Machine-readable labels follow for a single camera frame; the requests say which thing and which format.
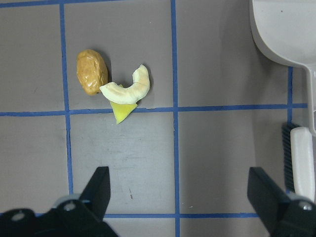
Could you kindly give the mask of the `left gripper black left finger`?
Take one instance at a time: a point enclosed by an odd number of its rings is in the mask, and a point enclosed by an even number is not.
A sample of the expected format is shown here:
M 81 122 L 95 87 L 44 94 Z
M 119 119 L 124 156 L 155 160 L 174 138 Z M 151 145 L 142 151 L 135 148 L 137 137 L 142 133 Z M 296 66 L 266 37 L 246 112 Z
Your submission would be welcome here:
M 108 166 L 97 167 L 79 200 L 98 218 L 103 219 L 111 198 Z

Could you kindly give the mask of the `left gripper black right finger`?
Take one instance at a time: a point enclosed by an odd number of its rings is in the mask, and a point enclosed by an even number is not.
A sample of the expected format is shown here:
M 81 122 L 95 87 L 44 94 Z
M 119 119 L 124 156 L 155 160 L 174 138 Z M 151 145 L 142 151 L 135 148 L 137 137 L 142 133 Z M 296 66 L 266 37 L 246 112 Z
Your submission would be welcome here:
M 274 237 L 290 198 L 261 167 L 250 167 L 247 198 L 270 236 Z

